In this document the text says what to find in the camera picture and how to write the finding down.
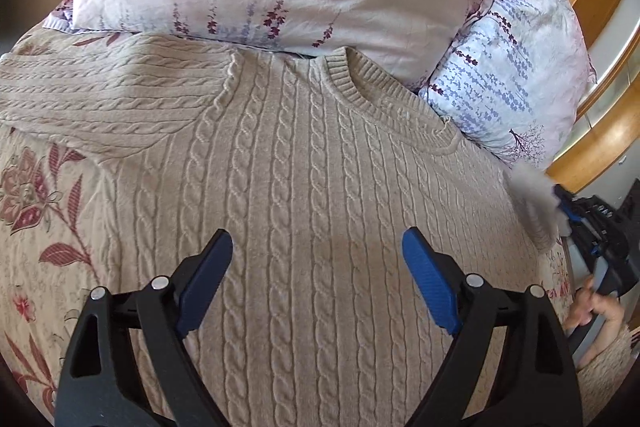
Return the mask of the person's right hand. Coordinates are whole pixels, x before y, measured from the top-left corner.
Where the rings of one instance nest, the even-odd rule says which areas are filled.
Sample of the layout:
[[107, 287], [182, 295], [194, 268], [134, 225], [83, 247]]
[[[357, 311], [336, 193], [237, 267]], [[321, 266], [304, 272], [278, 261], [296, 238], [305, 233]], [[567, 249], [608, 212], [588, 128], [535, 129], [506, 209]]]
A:
[[624, 324], [625, 310], [612, 296], [603, 296], [594, 290], [594, 276], [584, 280], [570, 305], [564, 321], [564, 329], [576, 329], [587, 325], [592, 319], [603, 319], [603, 325], [596, 339], [582, 357], [580, 365], [587, 365], [600, 355], [618, 336]]

